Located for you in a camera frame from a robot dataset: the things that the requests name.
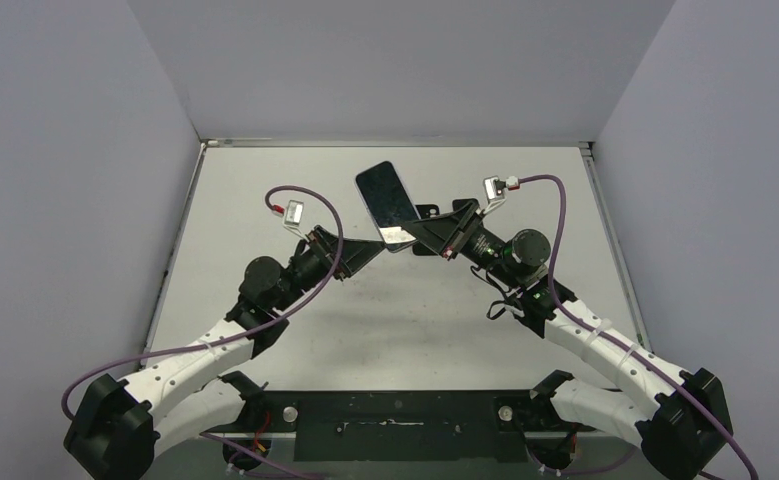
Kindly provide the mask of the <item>purple phone black screen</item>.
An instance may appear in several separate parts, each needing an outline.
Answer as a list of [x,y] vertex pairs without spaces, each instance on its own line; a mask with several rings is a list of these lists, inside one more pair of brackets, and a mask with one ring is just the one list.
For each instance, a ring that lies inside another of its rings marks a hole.
[[452,210],[461,211],[464,209],[471,209],[476,211],[479,209],[479,202],[476,198],[460,198],[452,201]]

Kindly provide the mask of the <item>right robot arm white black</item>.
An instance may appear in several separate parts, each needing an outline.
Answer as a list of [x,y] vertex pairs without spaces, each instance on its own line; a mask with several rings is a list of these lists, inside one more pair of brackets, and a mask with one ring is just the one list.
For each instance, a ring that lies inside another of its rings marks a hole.
[[451,260],[458,255],[503,295],[505,310],[540,338],[577,356],[613,383],[611,391],[556,371],[531,391],[530,414],[542,428],[561,422],[614,435],[638,447],[667,479],[694,479],[733,432],[719,378],[660,359],[593,314],[554,280],[548,239],[524,229],[503,240],[486,229],[473,203],[444,215],[403,223],[415,240]]

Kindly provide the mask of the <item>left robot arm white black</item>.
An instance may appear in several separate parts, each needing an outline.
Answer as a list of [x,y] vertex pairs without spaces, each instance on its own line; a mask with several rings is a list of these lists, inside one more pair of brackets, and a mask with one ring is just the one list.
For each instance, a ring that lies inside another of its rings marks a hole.
[[65,450],[94,479],[139,479],[157,456],[205,430],[229,423],[255,428],[263,393],[237,366],[280,338],[289,322],[277,315],[306,304],[330,280],[352,277],[384,249],[379,241],[341,238],[317,226],[288,264],[255,258],[234,307],[197,340],[121,379],[105,373],[88,386]]

